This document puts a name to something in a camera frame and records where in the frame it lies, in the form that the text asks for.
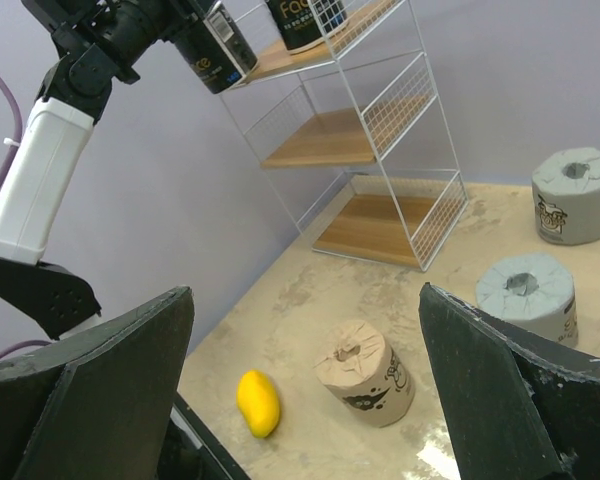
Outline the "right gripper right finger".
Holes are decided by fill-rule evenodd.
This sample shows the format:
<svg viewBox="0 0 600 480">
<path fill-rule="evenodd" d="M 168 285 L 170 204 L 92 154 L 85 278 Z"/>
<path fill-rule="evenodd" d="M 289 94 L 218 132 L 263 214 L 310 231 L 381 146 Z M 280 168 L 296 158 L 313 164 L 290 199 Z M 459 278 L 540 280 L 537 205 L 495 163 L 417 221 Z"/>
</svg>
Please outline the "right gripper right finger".
<svg viewBox="0 0 600 480">
<path fill-rule="evenodd" d="M 419 318 L 463 479 L 600 479 L 600 358 L 426 283 Z"/>
</svg>

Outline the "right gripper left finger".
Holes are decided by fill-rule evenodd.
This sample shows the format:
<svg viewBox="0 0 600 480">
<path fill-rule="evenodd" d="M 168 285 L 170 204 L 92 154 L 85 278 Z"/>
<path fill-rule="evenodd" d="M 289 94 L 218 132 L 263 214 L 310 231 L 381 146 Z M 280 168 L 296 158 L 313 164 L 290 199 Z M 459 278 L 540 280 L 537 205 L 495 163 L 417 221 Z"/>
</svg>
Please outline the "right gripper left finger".
<svg viewBox="0 0 600 480">
<path fill-rule="evenodd" d="M 0 479 L 151 479 L 194 321 L 179 286 L 0 362 Z"/>
</svg>

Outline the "brown paper roll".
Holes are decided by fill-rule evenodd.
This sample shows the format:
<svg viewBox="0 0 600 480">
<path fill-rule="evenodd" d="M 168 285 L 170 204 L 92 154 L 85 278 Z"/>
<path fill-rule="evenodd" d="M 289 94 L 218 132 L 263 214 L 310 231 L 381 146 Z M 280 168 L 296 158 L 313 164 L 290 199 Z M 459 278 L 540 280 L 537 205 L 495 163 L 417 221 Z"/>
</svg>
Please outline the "brown paper roll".
<svg viewBox="0 0 600 480">
<path fill-rule="evenodd" d="M 316 359 L 314 372 L 354 417 L 373 427 L 401 420 L 415 384 L 389 340 L 363 320 L 336 325 Z"/>
</svg>

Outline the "black paper roll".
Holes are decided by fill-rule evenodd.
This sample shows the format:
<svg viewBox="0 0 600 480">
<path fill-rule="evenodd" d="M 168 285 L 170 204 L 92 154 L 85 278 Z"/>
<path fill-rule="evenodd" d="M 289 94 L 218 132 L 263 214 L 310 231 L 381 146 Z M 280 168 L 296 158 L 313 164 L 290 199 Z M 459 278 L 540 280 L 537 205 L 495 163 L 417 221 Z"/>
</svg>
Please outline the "black paper roll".
<svg viewBox="0 0 600 480">
<path fill-rule="evenodd" d="M 193 12 L 173 43 L 214 95 L 241 83 L 258 65 L 257 55 L 222 1 L 193 1 Z"/>
<path fill-rule="evenodd" d="M 322 43 L 324 35 L 335 35 L 348 22 L 342 1 L 270 0 L 265 4 L 292 55 Z"/>
</svg>

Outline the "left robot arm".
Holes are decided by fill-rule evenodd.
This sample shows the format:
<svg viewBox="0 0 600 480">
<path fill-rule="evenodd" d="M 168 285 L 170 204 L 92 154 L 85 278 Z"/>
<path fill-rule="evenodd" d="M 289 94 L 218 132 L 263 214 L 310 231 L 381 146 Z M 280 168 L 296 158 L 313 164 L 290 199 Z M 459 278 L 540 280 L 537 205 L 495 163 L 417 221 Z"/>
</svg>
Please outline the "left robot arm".
<svg viewBox="0 0 600 480">
<path fill-rule="evenodd" d="M 53 339 L 100 314 L 92 287 L 46 263 L 52 224 L 77 161 L 101 119 L 115 80 L 133 84 L 133 66 L 156 41 L 180 49 L 212 9 L 210 1 L 27 1 L 50 33 L 49 69 L 0 189 L 0 298 Z"/>
</svg>

